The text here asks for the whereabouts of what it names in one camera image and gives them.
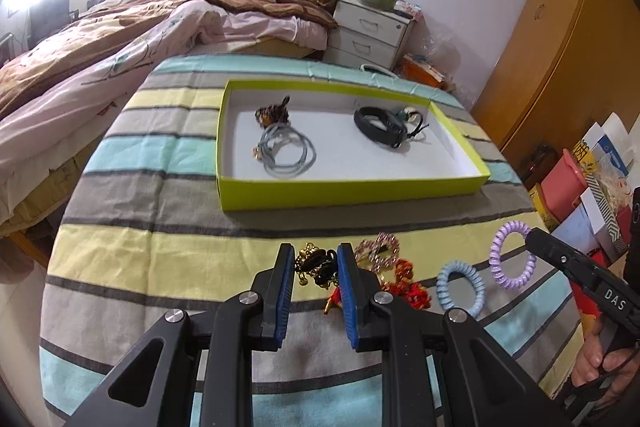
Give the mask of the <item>right hand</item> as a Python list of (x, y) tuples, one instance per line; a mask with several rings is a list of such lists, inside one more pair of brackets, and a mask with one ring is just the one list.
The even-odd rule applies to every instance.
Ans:
[(628, 360), (634, 353), (632, 349), (620, 349), (606, 355), (600, 338), (602, 329), (603, 321), (598, 317), (578, 352), (570, 380), (575, 387), (579, 387), (594, 381), (600, 375), (600, 369), (612, 372), (621, 366), (611, 386), (608, 387), (608, 395), (617, 398), (623, 394), (638, 373), (639, 355)]

